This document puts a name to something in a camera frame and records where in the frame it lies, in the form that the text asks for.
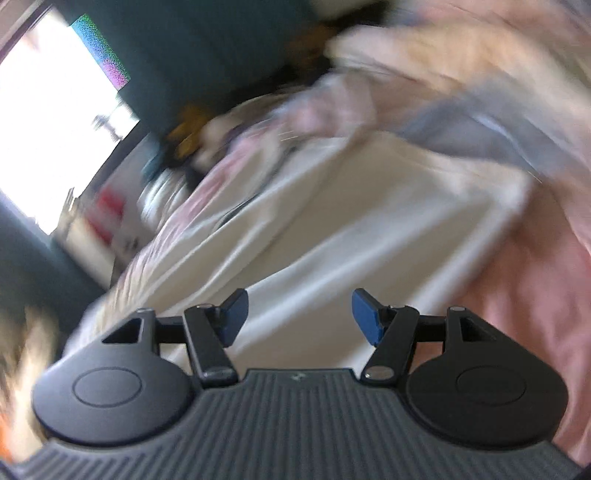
bed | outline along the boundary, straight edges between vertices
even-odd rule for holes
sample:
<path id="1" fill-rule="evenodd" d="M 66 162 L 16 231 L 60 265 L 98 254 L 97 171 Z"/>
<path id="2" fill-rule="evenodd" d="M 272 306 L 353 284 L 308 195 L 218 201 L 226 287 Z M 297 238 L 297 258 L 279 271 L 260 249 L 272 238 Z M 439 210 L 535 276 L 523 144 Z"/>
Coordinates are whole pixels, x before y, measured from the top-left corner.
<path id="1" fill-rule="evenodd" d="M 561 373 L 555 441 L 585 465 L 589 17 L 549 0 L 405 8 L 394 27 L 333 39 L 336 70 L 233 139 L 68 350 L 136 308 L 180 314 L 245 287 L 229 350 L 241 372 L 358 370 L 371 347 L 348 312 L 354 288 L 427 314 L 457 302 Z M 165 354 L 188 368 L 182 349 Z"/>

red object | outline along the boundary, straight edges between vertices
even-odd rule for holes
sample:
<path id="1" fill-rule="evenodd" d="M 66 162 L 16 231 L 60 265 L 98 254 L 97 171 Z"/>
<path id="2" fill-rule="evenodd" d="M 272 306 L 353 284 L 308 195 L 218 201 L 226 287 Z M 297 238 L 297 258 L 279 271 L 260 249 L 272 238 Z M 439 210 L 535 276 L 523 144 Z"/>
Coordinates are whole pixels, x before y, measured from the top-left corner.
<path id="1" fill-rule="evenodd" d="M 125 198 L 123 195 L 113 191 L 110 187 L 104 187 L 96 196 L 93 208 L 86 214 L 86 220 L 96 236 L 108 246 L 113 241 L 113 232 L 104 225 L 101 218 L 114 218 L 117 222 L 121 222 L 124 211 Z"/>

metal rivet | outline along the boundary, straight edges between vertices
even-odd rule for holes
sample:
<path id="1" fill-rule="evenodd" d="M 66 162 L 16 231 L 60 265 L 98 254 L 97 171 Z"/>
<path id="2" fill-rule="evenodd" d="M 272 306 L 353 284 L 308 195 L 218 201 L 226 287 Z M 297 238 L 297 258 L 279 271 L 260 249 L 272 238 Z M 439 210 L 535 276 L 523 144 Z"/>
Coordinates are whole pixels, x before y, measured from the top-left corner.
<path id="1" fill-rule="evenodd" d="M 236 371 L 229 367 L 211 367 L 203 372 L 203 379 L 208 381 L 227 381 L 236 377 Z"/>
<path id="2" fill-rule="evenodd" d="M 390 380 L 394 376 L 394 370 L 385 365 L 374 365 L 369 367 L 364 374 L 368 380 L 384 381 Z"/>

gray fabric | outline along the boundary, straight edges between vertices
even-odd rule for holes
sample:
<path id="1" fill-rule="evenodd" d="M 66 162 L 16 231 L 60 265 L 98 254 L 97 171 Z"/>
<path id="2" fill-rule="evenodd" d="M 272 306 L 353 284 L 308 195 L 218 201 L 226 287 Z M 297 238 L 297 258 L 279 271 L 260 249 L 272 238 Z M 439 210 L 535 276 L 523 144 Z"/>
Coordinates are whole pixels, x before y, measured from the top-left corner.
<path id="1" fill-rule="evenodd" d="M 575 162 L 551 116 L 505 78 L 432 103 L 392 132 L 445 155 L 487 158 L 552 176 Z"/>

orange object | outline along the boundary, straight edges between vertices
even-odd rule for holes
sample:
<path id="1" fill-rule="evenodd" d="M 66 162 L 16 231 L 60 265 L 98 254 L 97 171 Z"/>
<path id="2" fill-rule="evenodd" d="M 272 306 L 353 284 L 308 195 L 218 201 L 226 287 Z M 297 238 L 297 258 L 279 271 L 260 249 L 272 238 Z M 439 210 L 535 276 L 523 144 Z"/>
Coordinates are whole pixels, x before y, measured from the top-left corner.
<path id="1" fill-rule="evenodd" d="M 5 415 L 0 415 L 0 458 L 5 462 L 12 462 L 12 456 L 8 449 L 8 436 L 10 426 Z"/>

